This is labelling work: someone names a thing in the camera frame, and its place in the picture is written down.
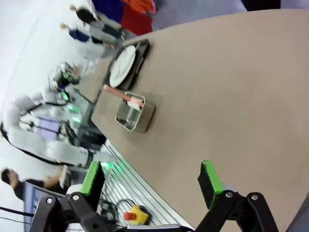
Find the metal container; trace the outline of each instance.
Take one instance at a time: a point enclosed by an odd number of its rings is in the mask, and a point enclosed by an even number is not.
[[[128,106],[125,100],[122,100],[115,116],[116,121],[128,131],[146,132],[154,115],[155,105],[147,102],[141,95],[131,92],[125,92],[125,94],[144,102],[144,107],[141,111],[138,111]]]

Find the tray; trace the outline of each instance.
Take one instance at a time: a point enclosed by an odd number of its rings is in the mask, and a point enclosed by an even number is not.
[[[117,50],[115,57],[112,59],[111,64],[108,68],[108,72],[106,74],[106,77],[104,79],[103,84],[107,84],[109,86],[110,85],[110,67],[113,64],[113,62],[115,60],[117,60],[117,58],[119,57],[119,55],[122,53],[122,51],[130,45],[134,45],[137,46],[137,44],[140,43],[139,48],[136,51],[136,55],[135,55],[135,59],[132,65],[132,68],[130,70],[130,72],[128,73],[128,75],[126,76],[126,78],[124,79],[124,81],[116,88],[122,91],[127,91],[127,90],[131,90],[136,78],[140,72],[140,69],[145,61],[145,58],[149,52],[149,48],[150,48],[150,44],[149,44],[149,40],[148,39],[144,39],[144,40],[140,40],[140,41],[136,41],[134,43],[131,44],[127,44],[126,46],[120,46],[120,48]]]

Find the screw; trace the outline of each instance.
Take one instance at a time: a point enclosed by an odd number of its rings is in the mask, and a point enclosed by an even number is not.
[[[252,200],[256,201],[259,197],[257,195],[252,195]]]
[[[226,196],[227,198],[231,198],[231,197],[233,196],[233,194],[232,194],[231,192],[227,192],[227,193],[225,194],[225,196]]]
[[[74,195],[72,198],[73,198],[73,200],[77,201],[79,199],[79,196],[78,195]]]
[[[48,204],[50,204],[51,202],[53,202],[53,198],[48,198],[48,199],[46,200],[46,202],[47,202]]]

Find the red cloth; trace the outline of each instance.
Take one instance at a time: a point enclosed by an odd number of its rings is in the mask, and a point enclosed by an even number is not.
[[[131,31],[136,35],[143,35],[153,31],[151,26],[153,20],[145,14],[141,14],[130,8],[129,5],[123,4],[124,14],[121,19],[123,28]]]

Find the plate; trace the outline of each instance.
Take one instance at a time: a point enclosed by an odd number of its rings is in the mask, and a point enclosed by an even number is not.
[[[134,63],[135,52],[135,46],[130,45],[126,47],[119,55],[111,70],[111,87],[116,88],[124,81]]]

